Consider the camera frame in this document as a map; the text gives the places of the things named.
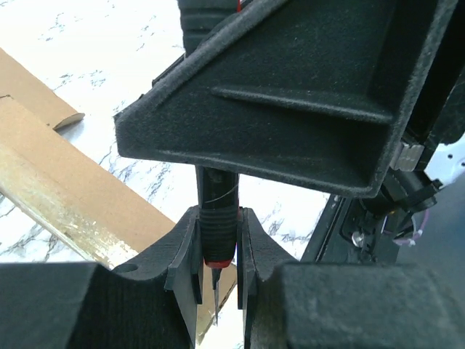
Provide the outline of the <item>red black utility knife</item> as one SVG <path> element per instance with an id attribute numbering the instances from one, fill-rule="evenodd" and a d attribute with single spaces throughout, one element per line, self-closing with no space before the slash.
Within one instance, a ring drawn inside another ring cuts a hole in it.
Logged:
<path id="1" fill-rule="evenodd" d="M 179 1 L 185 54 L 191 55 L 215 27 L 240 11 L 239 1 Z M 211 269 L 215 311 L 219 280 L 235 254 L 238 225 L 238 180 L 234 172 L 197 166 L 199 226 L 203 258 Z"/>

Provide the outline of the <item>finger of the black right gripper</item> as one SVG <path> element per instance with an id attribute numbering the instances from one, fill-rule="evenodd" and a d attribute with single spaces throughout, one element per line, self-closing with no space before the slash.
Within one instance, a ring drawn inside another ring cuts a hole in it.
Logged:
<path id="1" fill-rule="evenodd" d="M 372 197 L 456 1 L 253 1 L 115 117 L 123 157 Z"/>

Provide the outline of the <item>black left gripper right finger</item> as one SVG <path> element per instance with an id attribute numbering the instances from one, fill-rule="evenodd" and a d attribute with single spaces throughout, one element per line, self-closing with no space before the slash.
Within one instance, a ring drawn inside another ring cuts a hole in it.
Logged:
<path id="1" fill-rule="evenodd" d="M 242 209 L 238 305 L 246 348 L 462 348 L 464 313 L 416 265 L 300 262 Z"/>

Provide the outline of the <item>brown cardboard express box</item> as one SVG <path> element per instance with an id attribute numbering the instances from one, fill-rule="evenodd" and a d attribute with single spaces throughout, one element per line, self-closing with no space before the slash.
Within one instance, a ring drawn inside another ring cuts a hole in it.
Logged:
<path id="1" fill-rule="evenodd" d="M 84 118 L 3 49 L 0 80 L 1 96 L 10 95 L 54 130 Z"/>

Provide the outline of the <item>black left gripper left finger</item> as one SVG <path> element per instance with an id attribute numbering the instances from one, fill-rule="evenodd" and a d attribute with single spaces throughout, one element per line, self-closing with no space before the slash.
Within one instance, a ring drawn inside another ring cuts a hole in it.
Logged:
<path id="1" fill-rule="evenodd" d="M 1 265 L 3 348 L 194 348 L 201 300 L 189 208 L 152 246 L 114 269 L 97 262 Z"/>

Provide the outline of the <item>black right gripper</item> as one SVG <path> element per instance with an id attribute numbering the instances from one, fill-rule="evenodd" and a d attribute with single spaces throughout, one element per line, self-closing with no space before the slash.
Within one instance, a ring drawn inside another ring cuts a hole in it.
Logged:
<path id="1" fill-rule="evenodd" d="M 421 237 L 440 192 L 464 173 L 464 2 L 458 1 L 379 195 L 352 234 L 361 254 L 397 254 Z"/>

